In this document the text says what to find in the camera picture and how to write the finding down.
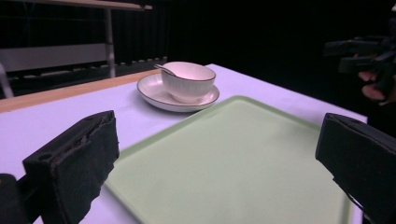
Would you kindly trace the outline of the white ribbed plate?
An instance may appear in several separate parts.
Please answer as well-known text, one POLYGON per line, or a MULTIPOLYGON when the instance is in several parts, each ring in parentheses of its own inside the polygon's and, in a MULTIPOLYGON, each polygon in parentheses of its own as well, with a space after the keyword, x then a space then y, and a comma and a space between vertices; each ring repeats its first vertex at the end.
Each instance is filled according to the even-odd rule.
POLYGON ((195 112, 212 106, 219 99, 219 89, 214 86, 203 98, 193 103, 182 103, 168 93, 160 74, 141 78, 136 84, 142 98, 150 105, 171 112, 195 112))

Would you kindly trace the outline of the metal frame table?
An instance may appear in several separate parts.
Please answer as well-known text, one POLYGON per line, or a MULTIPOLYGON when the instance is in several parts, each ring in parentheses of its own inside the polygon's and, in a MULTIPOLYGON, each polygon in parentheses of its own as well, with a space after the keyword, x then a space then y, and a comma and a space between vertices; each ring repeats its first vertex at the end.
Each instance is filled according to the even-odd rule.
POLYGON ((0 88, 6 98, 14 96, 8 81, 8 72, 36 70, 50 67, 68 66, 82 63, 106 61, 108 76, 115 77, 115 53, 112 34, 112 10, 145 11, 151 5, 122 3, 109 0, 9 0, 35 4, 101 8, 105 14, 106 42, 98 44, 65 45, 0 49, 0 88))

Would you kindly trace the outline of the white ribbed bowl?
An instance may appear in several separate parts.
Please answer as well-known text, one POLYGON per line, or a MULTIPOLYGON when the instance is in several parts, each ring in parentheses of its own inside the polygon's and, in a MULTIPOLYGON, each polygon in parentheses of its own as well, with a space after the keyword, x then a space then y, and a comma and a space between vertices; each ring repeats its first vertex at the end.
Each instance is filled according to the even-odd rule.
POLYGON ((170 62, 163 65, 177 76, 161 69, 165 90, 182 103, 192 103, 203 98, 214 87, 216 73, 206 66, 189 62, 170 62))

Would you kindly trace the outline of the light green tray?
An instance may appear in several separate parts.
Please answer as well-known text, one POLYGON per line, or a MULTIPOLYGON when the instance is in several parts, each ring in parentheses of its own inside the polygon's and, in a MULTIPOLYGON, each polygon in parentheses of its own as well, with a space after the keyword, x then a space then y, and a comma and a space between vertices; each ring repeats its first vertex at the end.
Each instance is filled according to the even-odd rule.
POLYGON ((106 186, 143 224, 348 224, 319 131, 235 96, 124 149, 106 186))

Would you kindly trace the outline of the white spoon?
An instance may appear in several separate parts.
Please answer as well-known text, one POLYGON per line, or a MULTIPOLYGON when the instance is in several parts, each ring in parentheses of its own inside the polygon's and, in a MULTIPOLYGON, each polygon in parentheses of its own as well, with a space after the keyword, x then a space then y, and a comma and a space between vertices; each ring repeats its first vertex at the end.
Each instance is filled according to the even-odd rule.
POLYGON ((172 72, 171 70, 167 69, 166 67, 164 67, 164 66, 162 66, 160 64, 154 64, 154 67, 157 68, 157 69, 161 69, 162 71, 164 71, 165 73, 167 73, 167 74, 169 74, 171 76, 174 76, 174 77, 177 76, 174 72, 172 72))

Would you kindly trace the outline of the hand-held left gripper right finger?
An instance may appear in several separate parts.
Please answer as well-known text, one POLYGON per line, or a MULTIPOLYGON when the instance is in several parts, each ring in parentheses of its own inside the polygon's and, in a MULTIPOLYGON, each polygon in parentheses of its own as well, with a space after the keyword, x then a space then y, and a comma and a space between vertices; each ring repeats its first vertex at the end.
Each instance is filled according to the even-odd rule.
POLYGON ((396 138, 328 113, 315 158, 372 224, 396 224, 396 138))

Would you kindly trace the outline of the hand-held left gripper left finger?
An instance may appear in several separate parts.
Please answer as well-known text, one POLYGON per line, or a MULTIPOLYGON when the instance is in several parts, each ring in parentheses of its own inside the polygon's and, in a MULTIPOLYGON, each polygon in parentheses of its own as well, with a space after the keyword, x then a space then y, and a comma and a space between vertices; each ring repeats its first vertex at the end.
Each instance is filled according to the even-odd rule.
POLYGON ((45 224, 78 224, 119 157, 115 113, 81 119, 23 160, 33 197, 28 218, 45 224))

